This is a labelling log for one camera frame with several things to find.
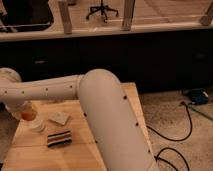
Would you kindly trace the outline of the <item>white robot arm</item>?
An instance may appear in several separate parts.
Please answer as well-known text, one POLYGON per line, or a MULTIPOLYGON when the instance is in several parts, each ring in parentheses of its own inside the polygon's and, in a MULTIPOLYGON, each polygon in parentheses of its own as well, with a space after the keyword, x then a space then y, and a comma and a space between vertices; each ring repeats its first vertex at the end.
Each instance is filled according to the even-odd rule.
POLYGON ((120 80, 106 69, 83 75, 24 82, 0 68, 0 103, 17 119, 34 121, 34 100, 80 101, 107 171, 159 171, 120 80))

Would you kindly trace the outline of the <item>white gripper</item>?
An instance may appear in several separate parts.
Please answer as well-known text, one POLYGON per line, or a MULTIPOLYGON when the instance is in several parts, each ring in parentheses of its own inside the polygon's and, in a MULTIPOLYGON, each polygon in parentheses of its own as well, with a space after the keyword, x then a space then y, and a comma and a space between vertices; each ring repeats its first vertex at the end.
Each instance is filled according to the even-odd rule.
POLYGON ((21 118, 22 112, 32 113, 32 116, 33 116, 32 120, 34 120, 38 115, 37 108, 35 106, 32 106, 29 101, 22 102, 22 103, 6 103, 5 107, 7 111, 11 113, 12 116, 16 118, 17 120, 22 119, 21 118))

